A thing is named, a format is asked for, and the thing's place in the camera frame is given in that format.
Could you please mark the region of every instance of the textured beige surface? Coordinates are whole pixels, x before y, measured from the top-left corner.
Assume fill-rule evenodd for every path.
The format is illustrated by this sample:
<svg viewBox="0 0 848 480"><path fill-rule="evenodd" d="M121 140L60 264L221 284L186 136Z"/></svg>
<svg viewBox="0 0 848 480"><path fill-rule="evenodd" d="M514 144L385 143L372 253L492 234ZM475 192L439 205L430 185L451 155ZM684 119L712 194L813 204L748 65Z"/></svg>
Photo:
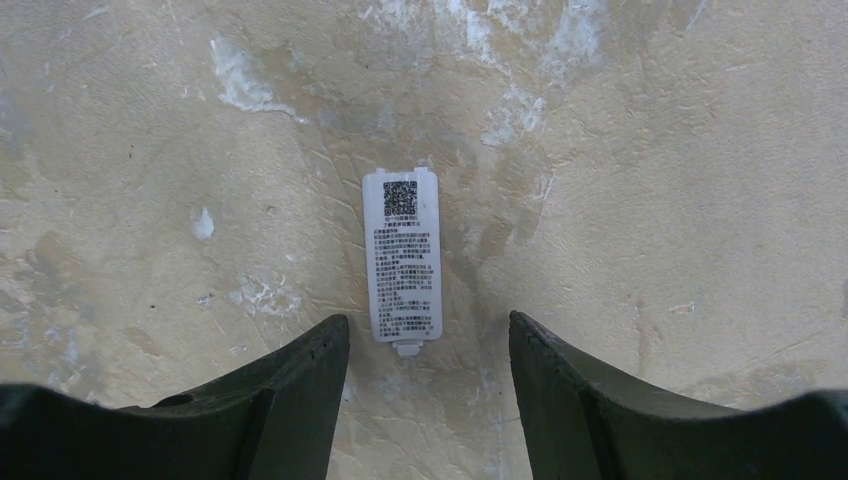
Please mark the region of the textured beige surface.
<svg viewBox="0 0 848 480"><path fill-rule="evenodd" d="M149 405L346 312L332 479L529 478L510 309L726 405L848 384L842 0L0 5L4 381ZM402 360L359 182L417 165Z"/></svg>

